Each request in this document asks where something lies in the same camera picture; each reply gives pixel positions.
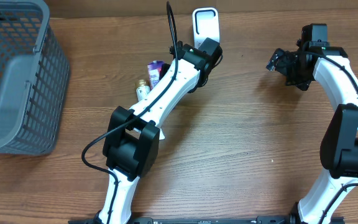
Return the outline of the purple red pad package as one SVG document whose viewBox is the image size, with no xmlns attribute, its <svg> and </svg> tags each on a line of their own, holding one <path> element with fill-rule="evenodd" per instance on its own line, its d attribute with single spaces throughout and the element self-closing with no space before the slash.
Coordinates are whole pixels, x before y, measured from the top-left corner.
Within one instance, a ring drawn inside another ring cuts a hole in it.
<svg viewBox="0 0 358 224">
<path fill-rule="evenodd" d="M 164 61 L 154 60 L 147 65 L 150 89 L 152 90 L 160 81 L 160 72 Z"/>
</svg>

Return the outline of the white tube item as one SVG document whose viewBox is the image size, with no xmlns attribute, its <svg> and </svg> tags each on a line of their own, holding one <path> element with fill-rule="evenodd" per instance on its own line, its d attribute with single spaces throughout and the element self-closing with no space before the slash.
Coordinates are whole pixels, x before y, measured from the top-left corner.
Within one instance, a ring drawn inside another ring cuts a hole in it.
<svg viewBox="0 0 358 224">
<path fill-rule="evenodd" d="M 135 93 L 137 95 L 138 102 L 144 100 L 147 95 L 150 93 L 151 87 L 150 83 L 146 79 L 140 79 L 135 82 Z"/>
</svg>

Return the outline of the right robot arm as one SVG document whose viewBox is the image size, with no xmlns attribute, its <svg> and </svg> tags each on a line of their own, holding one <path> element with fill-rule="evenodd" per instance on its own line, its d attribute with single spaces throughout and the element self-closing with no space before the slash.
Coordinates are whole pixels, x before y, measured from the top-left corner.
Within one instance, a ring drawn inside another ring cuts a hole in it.
<svg viewBox="0 0 358 224">
<path fill-rule="evenodd" d="M 321 141 L 323 167 L 310 191 L 286 217 L 268 217 L 271 223 L 344 223 L 333 213 L 346 195 L 358 187 L 358 79 L 342 47 L 328 42 L 326 24 L 304 26 L 294 52 L 277 48 L 267 70 L 281 73 L 287 86 L 306 91 L 319 83 L 334 115 Z"/>
</svg>

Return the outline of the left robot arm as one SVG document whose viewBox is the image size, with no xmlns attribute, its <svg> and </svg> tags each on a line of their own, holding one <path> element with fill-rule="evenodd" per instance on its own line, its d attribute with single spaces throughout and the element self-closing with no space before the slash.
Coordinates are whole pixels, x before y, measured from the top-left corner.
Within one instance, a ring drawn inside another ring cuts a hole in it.
<svg viewBox="0 0 358 224">
<path fill-rule="evenodd" d="M 194 48 L 178 42 L 170 48 L 172 63 L 163 64 L 161 79 L 151 92 L 128 110 L 119 106 L 110 118 L 103 146 L 110 172 L 104 207 L 95 223 L 127 223 L 136 186 L 153 166 L 164 139 L 161 126 L 177 103 L 208 81 L 221 58 L 219 42 L 207 38 Z"/>
</svg>

